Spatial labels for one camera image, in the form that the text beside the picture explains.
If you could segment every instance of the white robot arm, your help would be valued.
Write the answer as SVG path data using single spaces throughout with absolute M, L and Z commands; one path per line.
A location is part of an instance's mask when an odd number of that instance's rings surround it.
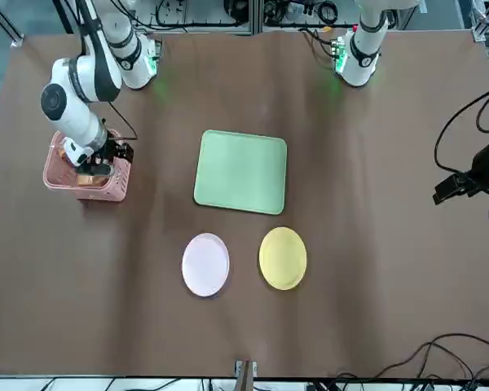
M 336 73 L 346 83 L 359 87 L 375 72 L 381 44 L 388 30 L 387 10 L 404 10 L 420 0 L 355 0 L 360 8 L 356 31 L 339 39 L 343 50 L 336 61 Z
M 92 0 L 76 0 L 75 5 L 73 11 L 80 22 L 87 54 L 55 61 L 51 83 L 42 92 L 42 110 L 66 136 L 65 155 L 76 167 L 100 152 L 102 159 L 112 159 L 113 153 L 131 159 L 132 149 L 126 143 L 121 150 L 115 142 L 106 147 L 109 132 L 87 104 L 114 101 L 120 93 L 122 80 L 135 89 L 148 84 L 156 75 L 153 41 L 138 36 L 125 15 L 100 7 L 108 21 L 105 29 L 108 34 L 105 34 Z M 120 70 L 118 64 L 125 64 L 126 68 Z
M 489 195 L 489 144 L 474 156 L 469 171 L 454 173 L 441 181 L 434 190 L 433 200 L 436 205 L 455 196 L 472 197 L 479 192 Z

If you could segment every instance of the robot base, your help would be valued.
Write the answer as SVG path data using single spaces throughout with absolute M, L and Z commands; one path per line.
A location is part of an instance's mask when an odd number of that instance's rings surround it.
M 350 48 L 350 41 L 353 37 L 353 32 L 348 31 L 344 37 L 339 37 L 339 45 L 342 49 L 339 50 L 338 58 L 335 60 L 335 73 L 342 78 L 346 83 L 353 87 L 364 86 L 371 75 L 377 68 L 378 55 L 367 67 L 361 67 L 359 61 L 353 56 Z
M 132 90 L 144 88 L 157 75 L 157 69 L 163 53 L 161 42 L 140 35 L 142 55 L 136 60 L 132 69 L 125 70 L 121 61 L 121 77 Z

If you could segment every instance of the green tray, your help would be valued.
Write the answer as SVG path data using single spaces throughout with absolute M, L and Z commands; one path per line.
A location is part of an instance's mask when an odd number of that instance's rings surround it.
M 201 139 L 194 200 L 219 208 L 281 213 L 286 150 L 281 138 L 206 130 Z

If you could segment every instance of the item in basket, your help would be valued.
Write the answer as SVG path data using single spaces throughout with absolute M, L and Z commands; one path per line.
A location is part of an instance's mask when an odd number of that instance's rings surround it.
M 77 185 L 78 186 L 88 186 L 88 187 L 101 187 L 105 186 L 108 177 L 103 175 L 78 175 Z

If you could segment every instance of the floor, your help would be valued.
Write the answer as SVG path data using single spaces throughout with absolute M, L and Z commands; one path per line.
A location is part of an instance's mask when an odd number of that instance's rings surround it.
M 435 0 L 425 0 L 426 5 L 430 9 L 430 13 L 418 14 L 413 16 L 416 18 L 411 20 L 408 29 L 458 29 L 460 28 L 460 9 L 456 5 L 456 0 L 445 0 L 445 2 L 436 2 Z M 438 5 L 442 3 L 444 8 L 438 10 Z M 59 22 L 59 18 L 49 0 L 1 0 L 1 7 L 7 15 L 13 20 L 18 28 L 27 35 L 37 34 L 60 34 L 64 33 L 64 29 Z M 9 61 L 11 42 L 9 37 L 0 29 L 0 89 L 2 80 Z M 18 390 L 18 391 L 39 391 L 47 382 L 51 380 L 47 378 L 37 379 L 1 379 L 0 391 Z M 51 391 L 71 391 L 79 389 L 81 391 L 104 391 L 111 379 L 58 379 L 55 381 L 49 390 Z M 126 389 L 144 388 L 152 389 L 161 384 L 165 384 L 168 380 L 116 380 L 109 391 L 122 391 Z M 208 390 L 208 382 L 205 381 L 204 389 Z M 232 391 L 235 385 L 233 380 L 214 381 L 216 391 Z M 255 384 L 260 391 L 304 391 L 305 384 L 303 383 L 257 383 Z M 437 386 L 435 391 L 457 391 L 458 387 L 453 386 Z M 199 380 L 180 380 L 167 387 L 167 391 L 199 391 L 203 389 Z M 366 384 L 363 388 L 356 384 L 348 386 L 348 391 L 405 391 L 397 384 Z
M 173 379 L 119 379 L 111 384 L 111 378 L 104 379 L 58 379 L 51 384 L 47 391 L 128 391 L 136 389 L 142 391 L 156 389 Z M 46 379 L 22 379 L 22 380 L 0 380 L 0 391 L 41 391 L 51 378 Z M 235 380 L 213 380 L 214 391 L 233 391 Z M 306 383 L 284 383 L 284 382 L 257 382 L 254 383 L 256 391 L 305 391 Z M 410 384 L 402 388 L 401 384 L 349 384 L 347 391 L 409 391 Z M 209 391 L 209 381 L 198 379 L 179 380 L 165 388 L 163 391 Z M 458 391 L 459 386 L 436 385 L 434 391 Z M 478 391 L 489 391 L 489 388 L 478 387 Z

